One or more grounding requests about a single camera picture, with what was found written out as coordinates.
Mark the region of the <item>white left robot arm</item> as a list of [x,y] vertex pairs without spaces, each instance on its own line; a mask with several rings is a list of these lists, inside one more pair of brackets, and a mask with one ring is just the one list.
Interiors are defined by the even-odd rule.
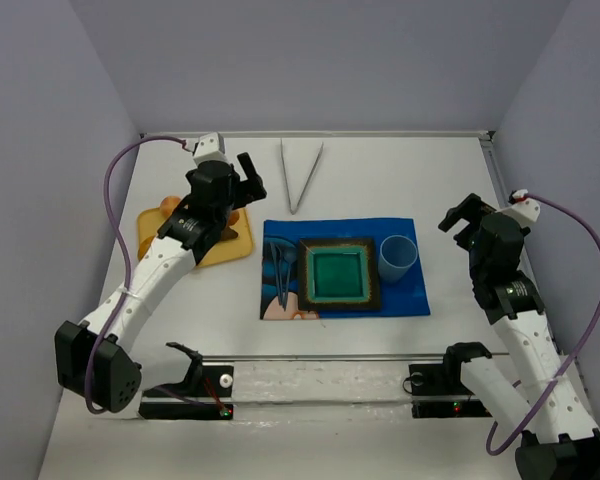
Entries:
[[155,358],[132,358],[140,331],[170,290],[220,241],[230,214],[265,198],[248,153],[241,170],[212,155],[186,175],[191,192],[159,228],[148,251],[126,269],[123,283],[83,320],[64,322],[54,336],[59,384],[84,398],[93,414],[118,413],[146,390],[190,387],[203,376],[203,357],[181,343]]

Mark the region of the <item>ring doughnut bread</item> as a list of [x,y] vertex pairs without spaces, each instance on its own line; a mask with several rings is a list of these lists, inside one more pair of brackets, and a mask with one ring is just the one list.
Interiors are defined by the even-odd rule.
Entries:
[[140,244],[138,246],[138,250],[137,250],[137,259],[138,260],[142,260],[146,256],[153,239],[154,239],[153,236],[149,236],[140,242]]

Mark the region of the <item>orange oval bread roll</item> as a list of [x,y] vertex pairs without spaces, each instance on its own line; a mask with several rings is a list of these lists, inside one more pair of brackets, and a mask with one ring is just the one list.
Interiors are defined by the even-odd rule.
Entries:
[[229,216],[227,225],[228,226],[234,225],[239,220],[239,218],[240,218],[240,212],[237,210],[232,211]]

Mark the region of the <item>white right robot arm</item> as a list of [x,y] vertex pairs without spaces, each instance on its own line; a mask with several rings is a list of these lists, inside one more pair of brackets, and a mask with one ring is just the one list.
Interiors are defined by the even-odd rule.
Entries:
[[443,367],[452,385],[467,388],[492,415],[494,429],[510,433],[486,452],[499,456],[514,446],[522,479],[600,479],[600,428],[566,372],[600,318],[600,299],[572,353],[561,358],[553,343],[545,305],[534,282],[519,268],[524,241],[545,199],[526,190],[511,194],[497,210],[469,194],[450,208],[439,228],[455,235],[469,255],[473,294],[506,347],[518,379],[510,382],[479,342],[447,348]]

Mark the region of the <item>metal tongs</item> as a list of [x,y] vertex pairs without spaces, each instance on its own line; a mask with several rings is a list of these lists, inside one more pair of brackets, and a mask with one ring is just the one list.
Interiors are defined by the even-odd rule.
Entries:
[[287,211],[290,215],[296,215],[304,204],[324,156],[324,150],[325,144],[321,142],[311,160],[307,160],[304,165],[289,168],[289,162],[286,158],[287,149],[285,141],[282,138],[279,139],[278,157],[282,186]]

